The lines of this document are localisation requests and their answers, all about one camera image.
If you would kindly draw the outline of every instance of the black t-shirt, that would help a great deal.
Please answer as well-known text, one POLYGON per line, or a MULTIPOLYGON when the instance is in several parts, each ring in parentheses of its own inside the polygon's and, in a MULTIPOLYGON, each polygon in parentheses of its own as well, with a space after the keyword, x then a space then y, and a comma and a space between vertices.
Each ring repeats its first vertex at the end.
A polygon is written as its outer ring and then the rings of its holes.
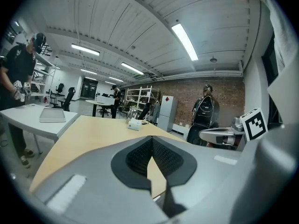
POLYGON ((26 51, 26 45, 20 44, 10 49, 7 56, 7 62, 2 66, 8 69, 7 76, 12 84, 19 80, 23 85, 27 77, 33 75, 36 65, 36 57, 26 51))
POLYGON ((114 101, 114 106, 118 106, 120 104, 120 98, 121 98, 121 91, 115 91, 113 98, 119 98, 119 100, 114 101))

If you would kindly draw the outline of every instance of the person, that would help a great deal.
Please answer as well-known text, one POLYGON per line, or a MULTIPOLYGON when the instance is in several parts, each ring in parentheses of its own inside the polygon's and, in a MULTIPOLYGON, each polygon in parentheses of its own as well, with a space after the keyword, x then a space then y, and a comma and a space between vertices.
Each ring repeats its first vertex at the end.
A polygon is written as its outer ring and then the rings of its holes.
POLYGON ((112 90, 114 90, 113 98, 115 99, 114 105, 111 106, 111 115, 112 118, 115 119, 116 113, 117 113, 117 108, 120 104, 121 100, 121 91, 118 89, 117 85, 112 85, 112 90))
POLYGON ((217 123, 217 119, 219 117, 219 112, 220 112, 220 106, 218 101, 215 99, 215 97, 213 96, 213 87, 210 84, 206 84, 204 85, 204 89, 203 89, 203 97, 198 99, 192 109, 192 112, 194 113, 196 111, 196 108, 199 104, 200 101, 203 100, 204 97, 206 96, 210 96, 214 105, 214 112, 212 115, 212 122, 211 122, 211 128, 218 128, 219 125, 217 123))
POLYGON ((285 66, 299 61, 299 40, 289 19, 275 0, 260 0, 270 10, 270 20, 274 30, 274 49, 278 74, 285 66))
MULTIPOLYGON (((20 92, 14 88, 14 82, 20 81, 22 85, 25 82, 31 84, 36 65, 34 52, 41 53, 42 46, 45 43, 45 35, 38 33, 31 38, 29 44, 19 44, 10 49, 6 56, 6 62, 0 68, 0 110, 24 105, 24 102, 20 100, 20 92)), ((30 163, 26 157, 33 157, 34 153, 26 148, 23 130, 11 124, 9 124, 9 130, 22 165, 29 168, 30 163)))

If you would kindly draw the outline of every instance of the fluorescent light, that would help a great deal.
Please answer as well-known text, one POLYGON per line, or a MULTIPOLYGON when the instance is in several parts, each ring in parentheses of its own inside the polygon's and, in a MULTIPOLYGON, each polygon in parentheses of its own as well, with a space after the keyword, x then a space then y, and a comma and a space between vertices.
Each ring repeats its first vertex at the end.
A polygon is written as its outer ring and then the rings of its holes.
POLYGON ((123 82, 123 80, 119 80, 119 79, 116 79, 116 78, 113 78, 113 77, 109 77, 110 79, 113 79, 113 80, 118 80, 120 82, 123 82))
POLYGON ((197 54, 192 46, 192 43, 181 24, 172 27, 172 30, 177 34, 192 61, 198 60, 197 54))
POLYGON ((94 74, 94 75, 97 75, 97 73, 95 73, 95 72, 92 72, 92 71, 87 71, 87 70, 83 70, 83 69, 81 69, 82 71, 84 71, 84 72, 88 72, 88 73, 91 73, 91 74, 94 74))
POLYGON ((86 79, 90 79, 90 80, 96 80, 96 79, 94 79, 94 78, 90 78, 90 77, 85 77, 86 79))
POLYGON ((125 66, 125 67, 127 67, 127 68, 129 68, 129 69, 131 69, 131 70, 133 70, 133 71, 135 71, 135 72, 137 72, 137 73, 140 74, 140 75, 144 75, 144 73, 142 73, 141 71, 139 71, 139 70, 133 68, 132 66, 129 66, 129 65, 125 64, 124 62, 121 63, 121 65, 123 65, 123 66, 125 66))
POLYGON ((74 49, 78 49, 78 50, 82 50, 82 51, 89 52, 89 53, 94 54, 94 55, 97 55, 97 56, 100 55, 100 53, 97 52, 97 51, 95 51, 95 50, 91 50, 91 49, 86 48, 86 47, 81 47, 81 46, 78 46, 78 45, 76 45, 76 44, 72 44, 71 47, 73 47, 74 49))
POLYGON ((108 82, 108 81, 105 81, 106 83, 109 83, 109 84, 114 84, 114 83, 111 83, 111 82, 108 82))

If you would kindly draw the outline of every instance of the tabletop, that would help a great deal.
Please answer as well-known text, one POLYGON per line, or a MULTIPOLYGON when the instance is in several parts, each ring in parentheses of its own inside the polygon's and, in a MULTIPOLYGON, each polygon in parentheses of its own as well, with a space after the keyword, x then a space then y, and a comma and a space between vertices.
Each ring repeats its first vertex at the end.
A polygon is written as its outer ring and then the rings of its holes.
MULTIPOLYGON (((50 150, 39 167, 29 190, 34 191, 49 175, 88 151, 148 135, 164 136, 188 144, 152 124, 141 125, 140 130, 136 131, 128 129, 125 119, 81 115, 50 150)), ((153 158, 148 164, 148 179, 152 182, 152 197, 166 190, 166 180, 153 158)))
POLYGON ((78 116, 78 113, 64 111, 66 122, 40 123, 39 117, 45 107, 41 105, 23 105, 16 108, 0 111, 0 115, 8 122, 30 133, 38 134, 47 138, 59 138, 69 124, 78 116))
POLYGON ((100 106, 111 106, 111 105, 96 102, 95 100, 86 100, 86 102, 94 104, 94 105, 100 105, 100 106))

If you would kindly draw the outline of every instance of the white cardboard box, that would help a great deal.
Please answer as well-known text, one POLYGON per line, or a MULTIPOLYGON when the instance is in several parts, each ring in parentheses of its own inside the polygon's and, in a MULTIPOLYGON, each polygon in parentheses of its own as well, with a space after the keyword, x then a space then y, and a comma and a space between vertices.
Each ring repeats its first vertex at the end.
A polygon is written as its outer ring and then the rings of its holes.
POLYGON ((114 98, 109 98, 109 97, 104 97, 104 96, 98 96, 97 97, 97 102, 106 104, 106 105, 114 105, 114 98))
POLYGON ((240 120, 243 124, 247 141, 261 138, 268 132, 267 123, 260 108, 253 109, 242 115, 240 120))

